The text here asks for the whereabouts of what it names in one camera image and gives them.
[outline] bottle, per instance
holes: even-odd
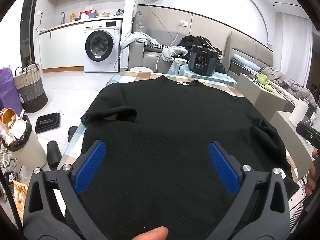
[[[70,22],[75,21],[76,20],[76,15],[74,13],[74,11],[72,11],[72,14],[70,14]]]

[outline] wall outlet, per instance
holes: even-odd
[[[182,26],[184,26],[184,27],[188,27],[188,22],[185,22],[185,21],[180,21],[179,22],[179,25],[182,25]]]

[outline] finger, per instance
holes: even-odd
[[[310,175],[312,178],[316,175],[316,167],[315,167],[315,164],[314,164],[314,163],[312,163],[311,166],[310,166],[309,175]]]
[[[306,184],[306,186],[304,187],[304,191],[306,192],[306,194],[308,196],[310,196],[312,194],[312,190],[309,188],[308,183]]]
[[[318,155],[318,151],[317,150],[314,150],[313,152],[312,152],[312,157],[316,157],[316,155]]]
[[[155,228],[149,232],[136,236],[132,240],[165,240],[169,230],[166,227]]]
[[[316,183],[315,181],[311,178],[310,174],[308,174],[308,187],[311,190],[314,190],[316,188]]]

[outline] washing machine control panel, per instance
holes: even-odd
[[[107,22],[106,27],[116,27],[116,22]]]
[[[93,30],[93,29],[107,29],[107,28],[120,28],[121,26],[121,20],[96,20],[92,22],[86,22],[84,23],[85,30]]]

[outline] bed headboard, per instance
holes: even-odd
[[[226,72],[230,67],[233,54],[238,54],[261,68],[273,66],[273,52],[240,32],[231,32],[228,36],[223,58]]]

